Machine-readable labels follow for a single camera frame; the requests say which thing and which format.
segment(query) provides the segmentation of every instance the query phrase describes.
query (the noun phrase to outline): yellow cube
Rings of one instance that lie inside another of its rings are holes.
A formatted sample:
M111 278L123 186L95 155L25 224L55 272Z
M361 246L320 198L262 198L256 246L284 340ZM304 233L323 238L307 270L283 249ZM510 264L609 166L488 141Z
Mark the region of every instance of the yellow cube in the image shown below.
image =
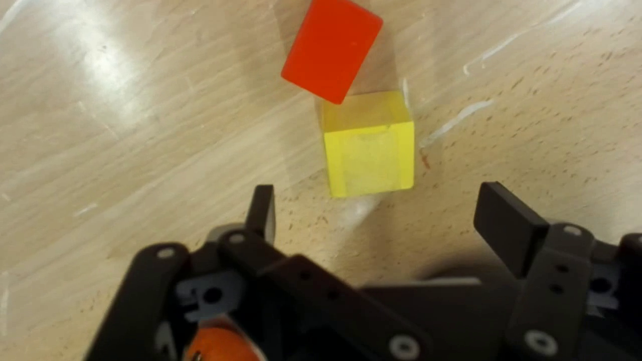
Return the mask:
M416 184L416 121L402 92L323 101L320 127L334 197L374 195Z

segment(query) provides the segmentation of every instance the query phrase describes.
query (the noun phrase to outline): red cube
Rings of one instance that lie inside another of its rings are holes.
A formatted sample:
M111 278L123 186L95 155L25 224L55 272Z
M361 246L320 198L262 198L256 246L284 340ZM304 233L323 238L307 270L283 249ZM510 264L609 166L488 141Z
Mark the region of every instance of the red cube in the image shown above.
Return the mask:
M352 0L313 0L283 78L341 104L383 20Z

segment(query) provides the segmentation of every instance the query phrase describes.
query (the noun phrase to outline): wood grain surface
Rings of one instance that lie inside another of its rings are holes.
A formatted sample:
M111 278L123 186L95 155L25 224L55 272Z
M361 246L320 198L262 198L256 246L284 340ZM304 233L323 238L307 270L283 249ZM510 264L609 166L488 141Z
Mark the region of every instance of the wood grain surface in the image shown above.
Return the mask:
M353 92L404 90L417 186L329 198L315 95L281 80L307 0L0 0L0 358L83 358L145 245L241 221L353 282L498 264L482 181L606 240L642 230L642 2L364 0Z

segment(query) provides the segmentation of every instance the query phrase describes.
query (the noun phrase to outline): robotic arm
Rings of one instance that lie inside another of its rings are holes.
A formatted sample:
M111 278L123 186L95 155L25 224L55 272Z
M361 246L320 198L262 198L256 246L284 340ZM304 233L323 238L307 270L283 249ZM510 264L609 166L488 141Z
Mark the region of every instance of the robotic arm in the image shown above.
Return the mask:
M550 224L499 182L476 229L507 282L353 288L273 246L273 186L256 186L244 224L134 256L87 358L224 361L195 340L221 318L270 361L642 358L642 234L612 246Z

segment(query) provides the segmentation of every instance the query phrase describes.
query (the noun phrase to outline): wooden table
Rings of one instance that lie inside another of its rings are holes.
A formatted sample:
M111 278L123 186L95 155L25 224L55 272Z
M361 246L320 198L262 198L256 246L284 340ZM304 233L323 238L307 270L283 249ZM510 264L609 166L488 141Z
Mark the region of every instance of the wooden table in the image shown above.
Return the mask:
M317 100L279 69L307 0L0 0L0 355L81 358L141 246L241 221L353 282L495 264L482 181L606 240L642 230L642 2L368 0L355 92L404 90L417 186L329 198Z

